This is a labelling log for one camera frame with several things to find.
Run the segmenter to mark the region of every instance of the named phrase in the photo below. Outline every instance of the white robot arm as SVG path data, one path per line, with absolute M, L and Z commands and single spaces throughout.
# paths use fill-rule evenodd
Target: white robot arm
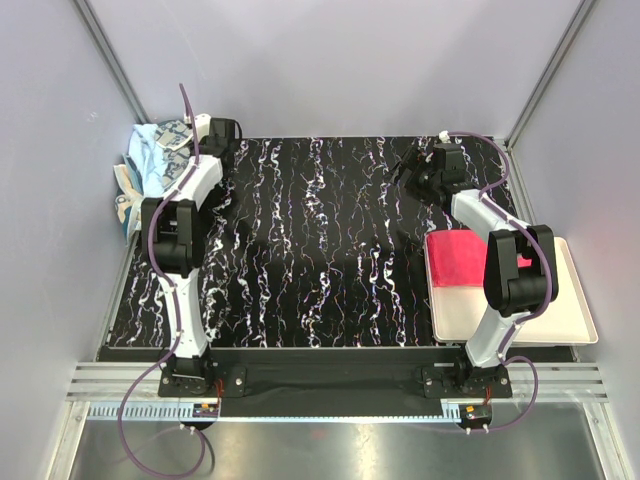
M 227 167 L 224 159 L 230 157 L 238 139 L 235 120 L 198 115 L 195 122 L 200 139 L 200 161 L 196 164 L 192 156 L 184 173 L 162 198 L 143 200 L 142 253 L 143 258 L 149 259 L 148 241 L 153 236 L 154 257 L 166 275 L 159 281 L 169 318 L 170 344 L 175 345 L 178 337 L 180 340 L 164 367 L 165 373 L 170 378 L 193 379 L 206 386 L 213 382 L 213 373 L 208 362 L 209 342 L 202 325 L 198 295 L 198 273 L 204 258 L 206 237 L 200 209 L 211 190 L 222 180 Z M 155 229 L 152 229 L 151 218 L 167 198 L 171 200 L 162 210 Z
M 527 236 L 538 244 L 548 263 L 551 301 L 558 295 L 553 232 L 545 225 L 531 226 L 516 219 L 469 182 L 459 145 L 436 144 L 429 156 L 412 146 L 393 168 L 392 181 L 397 182 L 407 170 L 411 173 L 405 188 L 411 196 L 441 207 L 487 243 L 484 292 L 489 306 L 456 363 L 453 382 L 460 391 L 484 390 L 504 374 L 502 363 L 519 320 L 536 311 L 547 295 L 544 262 Z M 530 259 L 531 265 L 519 267 L 520 255 Z

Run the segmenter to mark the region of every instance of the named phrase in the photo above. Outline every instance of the red cloth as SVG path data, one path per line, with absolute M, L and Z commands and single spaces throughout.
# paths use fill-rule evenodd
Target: red cloth
M 484 279 L 486 244 L 471 230 L 432 232 L 426 239 L 434 287 L 481 287 Z M 518 258 L 518 266 L 531 260 Z

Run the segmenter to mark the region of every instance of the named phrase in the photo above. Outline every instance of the purple cable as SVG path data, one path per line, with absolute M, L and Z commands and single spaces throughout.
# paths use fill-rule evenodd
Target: purple cable
M 193 466 L 193 468 L 191 468 L 190 470 L 188 470 L 188 471 L 186 471 L 184 473 L 179 473 L 179 474 L 175 474 L 175 475 L 166 474 L 166 473 L 162 473 L 162 472 L 157 472 L 157 471 L 152 470 L 151 468 L 147 467 L 140 460 L 138 460 L 138 458 L 135 456 L 135 453 L 129 447 L 129 444 L 127 443 L 127 440 L 126 440 L 126 438 L 124 436 L 124 427 L 123 427 L 123 424 L 122 424 L 122 415 L 124 413 L 124 407 L 125 407 L 127 401 L 129 400 L 129 397 L 131 396 L 133 391 L 136 389 L 136 387 L 140 384 L 140 382 L 142 382 L 142 380 L 147 375 L 149 375 L 151 372 L 153 372 L 161 364 L 165 363 L 171 357 L 171 355 L 173 355 L 175 353 L 175 351 L 178 349 L 178 345 L 180 345 L 180 332 L 182 331 L 182 317 L 180 316 L 180 308 L 178 308 L 178 294 L 177 294 L 176 289 L 175 289 L 175 284 L 171 281 L 169 276 L 162 271 L 162 269 L 158 265 L 155 253 L 153 251 L 153 236 L 154 236 L 153 234 L 154 234 L 154 232 L 156 230 L 156 227 L 158 225 L 158 219 L 160 218 L 160 214 L 162 213 L 162 210 L 164 210 L 164 208 L 167 206 L 167 204 L 173 198 L 175 198 L 176 195 L 178 195 L 179 191 L 187 184 L 189 179 L 193 176 L 193 174 L 197 170 L 198 165 L 200 164 L 200 147 L 198 145 L 198 132 L 196 130 L 195 115 L 193 114 L 193 110 L 191 109 L 191 104 L 189 103 L 189 98 L 187 97 L 187 92 L 185 91 L 184 85 L 182 85 L 182 84 L 180 84 L 180 91 L 182 92 L 182 98 L 184 99 L 185 109 L 187 110 L 187 115 L 189 115 L 189 119 L 191 120 L 191 128 L 193 129 L 193 143 L 194 143 L 195 162 L 194 162 L 194 165 L 191 167 L 191 169 L 189 169 L 187 174 L 184 176 L 184 179 L 180 182 L 178 187 L 173 192 L 171 192 L 171 194 L 167 195 L 165 197 L 165 199 L 160 203 L 160 205 L 158 205 L 158 208 L 156 208 L 155 212 L 153 212 L 153 216 L 151 217 L 151 223 L 149 224 L 149 236 L 148 236 L 148 239 L 147 239 L 147 241 L 148 241 L 148 243 L 147 243 L 147 251 L 149 252 L 149 261 L 151 262 L 151 267 L 155 271 L 155 273 L 158 276 L 158 278 L 162 278 L 163 280 L 165 280 L 167 282 L 167 284 L 169 285 L 169 288 L 171 289 L 171 296 L 173 297 L 173 304 L 174 304 L 175 309 L 176 309 L 176 340 L 175 340 L 175 342 L 173 342 L 173 345 L 171 346 L 169 351 L 160 360 L 158 360 L 156 363 L 151 365 L 148 369 L 146 369 L 144 371 L 144 373 L 142 375 L 140 375 L 138 378 L 136 378 L 134 380 L 134 382 L 129 387 L 129 390 L 127 390 L 127 393 L 124 394 L 124 397 L 122 398 L 122 403 L 120 403 L 120 409 L 118 410 L 118 434 L 120 436 L 120 442 L 122 443 L 122 448 L 124 448 L 124 451 L 127 454 L 127 457 L 133 462 L 133 464 L 136 467 L 138 467 L 144 473 L 146 473 L 148 475 L 151 475 L 151 476 L 154 476 L 156 478 L 164 478 L 164 479 L 169 479 L 169 480 L 171 480 L 171 479 L 178 480 L 178 479 L 181 479 L 181 478 L 190 477 L 191 475 L 193 475 L 200 468 L 200 466 L 202 465 L 202 462 L 204 461 L 204 454 L 205 454 L 205 451 L 206 451 L 206 439 L 205 439 L 204 434 L 200 430 L 197 430 L 197 429 L 191 430 L 192 432 L 195 432 L 198 435 L 198 438 L 200 439 L 200 445 L 202 447 L 202 449 L 200 451 L 200 458 L 198 459 L 196 464 Z
M 540 259 L 540 263 L 542 264 L 542 269 L 544 270 L 544 275 L 547 283 L 547 289 L 545 291 L 544 300 L 540 304 L 540 307 L 535 312 L 532 312 L 531 314 L 516 320 L 514 324 L 511 325 L 509 330 L 507 330 L 506 335 L 504 336 L 504 338 L 500 342 L 500 345 L 498 346 L 497 353 L 499 357 L 502 357 L 500 359 L 500 363 L 502 363 L 502 365 L 506 367 L 513 362 L 518 362 L 518 361 L 525 362 L 531 367 L 531 372 L 533 373 L 533 394 L 531 395 L 531 400 L 529 401 L 529 404 L 524 409 L 522 414 L 519 417 L 517 417 L 515 420 L 512 420 L 511 422 L 505 425 L 500 425 L 499 427 L 494 427 L 491 429 L 491 431 L 500 432 L 522 422 L 527 417 L 527 415 L 529 415 L 529 413 L 531 412 L 531 409 L 535 404 L 536 398 L 538 397 L 538 387 L 539 387 L 538 371 L 536 370 L 536 367 L 533 364 L 533 362 L 524 356 L 515 356 L 505 361 L 503 357 L 503 352 L 507 346 L 507 343 L 509 343 L 509 340 L 511 340 L 511 338 L 513 337 L 513 335 L 517 330 L 516 325 L 522 325 L 523 323 L 528 322 L 529 320 L 533 320 L 534 318 L 539 317 L 547 310 L 547 307 L 551 303 L 551 295 L 552 295 L 552 288 L 553 288 L 551 283 L 551 267 L 549 266 L 549 261 L 547 260 L 547 257 L 545 256 L 544 252 L 540 248 L 540 245 L 538 244 L 538 242 L 536 242 L 533 236 L 529 232 L 527 232 L 527 229 L 524 228 L 522 225 L 520 225 L 519 222 L 516 222 L 513 219 L 509 219 L 508 214 L 504 210 L 502 210 L 495 203 L 493 203 L 493 201 L 491 201 L 491 199 L 488 198 L 488 196 L 485 196 L 485 193 L 487 193 L 489 190 L 495 187 L 499 187 L 500 185 L 502 185 L 504 182 L 507 181 L 507 178 L 509 178 L 509 174 L 511 173 L 511 168 L 509 165 L 509 157 L 507 156 L 507 154 L 503 152 L 502 149 L 493 140 L 491 140 L 488 137 L 485 137 L 484 135 L 478 135 L 477 133 L 472 133 L 472 132 L 449 132 L 449 135 L 452 137 L 468 136 L 468 137 L 476 138 L 478 140 L 482 140 L 483 142 L 495 148 L 495 150 L 498 152 L 498 155 L 500 155 L 500 157 L 502 158 L 502 163 L 504 164 L 504 173 L 502 174 L 502 177 L 497 182 L 491 183 L 486 187 L 484 187 L 482 190 L 480 190 L 480 194 L 479 194 L 480 201 L 484 205 L 486 205 L 488 208 L 490 208 L 494 213 L 496 213 L 500 218 L 502 218 L 505 222 L 509 223 L 509 225 L 511 225 L 512 227 L 517 229 L 520 233 L 522 233 L 522 235 L 524 235 L 524 237 L 533 247 L 533 250 L 536 252 L 536 255 L 538 255 L 538 258 Z

